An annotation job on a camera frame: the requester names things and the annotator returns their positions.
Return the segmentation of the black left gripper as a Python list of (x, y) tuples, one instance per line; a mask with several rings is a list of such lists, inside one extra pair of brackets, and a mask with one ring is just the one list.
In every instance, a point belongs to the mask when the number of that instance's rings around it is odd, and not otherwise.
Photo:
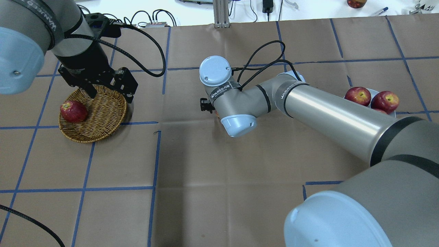
[(61, 63), (58, 72), (66, 83), (83, 89), (89, 98), (96, 97), (95, 85), (101, 85), (122, 94), (128, 104), (133, 103), (138, 82), (127, 67), (113, 69), (96, 41), (78, 55), (59, 55), (58, 59)]

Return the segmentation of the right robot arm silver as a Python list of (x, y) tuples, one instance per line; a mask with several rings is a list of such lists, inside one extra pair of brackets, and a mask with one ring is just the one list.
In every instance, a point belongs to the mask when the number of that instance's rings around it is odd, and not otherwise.
[(228, 61), (207, 57), (199, 76), (231, 137), (279, 109), (370, 168), (309, 196), (284, 222), (287, 247), (437, 247), (438, 124), (380, 114), (316, 89), (294, 70), (241, 91)]

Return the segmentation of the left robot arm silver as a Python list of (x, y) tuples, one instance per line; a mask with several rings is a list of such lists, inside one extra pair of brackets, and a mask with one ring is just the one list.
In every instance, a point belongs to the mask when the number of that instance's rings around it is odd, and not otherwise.
[(127, 68), (112, 69), (98, 40), (117, 38), (121, 29), (101, 13), (83, 14), (72, 0), (2, 0), (0, 10), (0, 92), (30, 88), (47, 51), (60, 61), (65, 82), (88, 97), (96, 85), (117, 91), (132, 103), (138, 83)]

